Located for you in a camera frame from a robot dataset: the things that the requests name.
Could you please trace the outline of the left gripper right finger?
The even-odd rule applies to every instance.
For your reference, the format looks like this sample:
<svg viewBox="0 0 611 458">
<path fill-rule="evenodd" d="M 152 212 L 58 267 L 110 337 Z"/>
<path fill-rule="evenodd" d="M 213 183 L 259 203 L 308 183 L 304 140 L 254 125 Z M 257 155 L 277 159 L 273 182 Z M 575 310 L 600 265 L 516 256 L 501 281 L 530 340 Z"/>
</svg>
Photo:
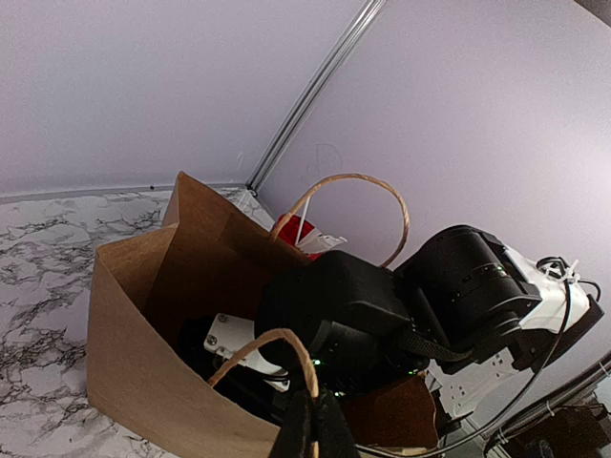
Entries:
<svg viewBox="0 0 611 458">
<path fill-rule="evenodd" d="M 358 458 L 348 423 L 335 394 L 322 388 L 314 403 L 314 431 L 321 458 Z"/>
</svg>

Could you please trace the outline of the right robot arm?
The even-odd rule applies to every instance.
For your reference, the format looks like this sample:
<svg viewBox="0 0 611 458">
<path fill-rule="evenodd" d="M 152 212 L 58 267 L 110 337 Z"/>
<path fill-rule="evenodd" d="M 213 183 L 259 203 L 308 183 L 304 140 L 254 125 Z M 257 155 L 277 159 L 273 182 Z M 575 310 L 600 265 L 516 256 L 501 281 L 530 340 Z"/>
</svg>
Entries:
<svg viewBox="0 0 611 458">
<path fill-rule="evenodd" d="M 330 251 L 276 276 L 254 331 L 293 331 L 320 382 L 347 398 L 435 365 L 443 407 L 462 417 L 508 378 L 557 360 L 602 315 L 564 259 L 529 260 L 456 225 L 394 270 Z"/>
</svg>

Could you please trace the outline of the brown paper bag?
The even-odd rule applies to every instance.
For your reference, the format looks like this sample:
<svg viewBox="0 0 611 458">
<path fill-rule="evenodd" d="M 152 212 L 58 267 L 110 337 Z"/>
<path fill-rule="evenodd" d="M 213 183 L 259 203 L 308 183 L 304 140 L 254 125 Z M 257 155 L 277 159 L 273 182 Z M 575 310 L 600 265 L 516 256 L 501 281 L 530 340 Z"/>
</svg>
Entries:
<svg viewBox="0 0 611 458">
<path fill-rule="evenodd" d="M 287 328 L 254 331 L 253 342 L 204 379 L 180 357 L 179 333 L 188 319 L 219 313 L 255 324 L 265 286 L 313 261 L 179 174 L 160 229 L 97 249 L 90 403 L 182 457 L 268 457 L 293 395 L 307 390 L 314 404 L 330 390 L 306 347 Z M 239 362 L 253 350 L 288 372 L 287 392 L 238 380 Z M 354 398 L 332 392 L 354 443 L 391 456 L 437 445 L 435 404 L 421 377 Z"/>
</svg>

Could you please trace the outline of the white straw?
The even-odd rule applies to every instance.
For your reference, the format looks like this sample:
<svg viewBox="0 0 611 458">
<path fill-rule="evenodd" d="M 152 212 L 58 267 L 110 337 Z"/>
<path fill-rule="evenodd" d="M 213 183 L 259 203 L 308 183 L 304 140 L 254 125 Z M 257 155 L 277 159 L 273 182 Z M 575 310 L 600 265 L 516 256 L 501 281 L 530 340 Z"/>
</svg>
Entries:
<svg viewBox="0 0 611 458">
<path fill-rule="evenodd" d="M 299 221 L 299 226 L 298 226 L 297 233 L 296 233 L 295 246 L 297 246 L 297 244 L 300 242 L 301 235 L 303 233 L 304 225 L 305 225 L 305 222 L 306 222 L 306 214 L 307 214 L 307 211 L 308 211 L 310 199 L 311 198 L 307 198 L 305 200 L 305 204 L 303 206 L 303 212 L 301 214 L 300 221 Z"/>
</svg>

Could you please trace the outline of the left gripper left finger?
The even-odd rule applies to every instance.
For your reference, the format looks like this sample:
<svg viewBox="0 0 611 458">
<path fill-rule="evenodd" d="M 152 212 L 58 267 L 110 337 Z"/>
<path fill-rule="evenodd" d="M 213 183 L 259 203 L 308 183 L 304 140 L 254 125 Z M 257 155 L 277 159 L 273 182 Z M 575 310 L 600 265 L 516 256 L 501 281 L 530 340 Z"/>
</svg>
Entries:
<svg viewBox="0 0 611 458">
<path fill-rule="evenodd" d="M 297 391 L 285 412 L 284 422 L 269 452 L 270 458 L 310 458 L 314 456 L 311 438 L 314 404 L 307 390 Z"/>
</svg>

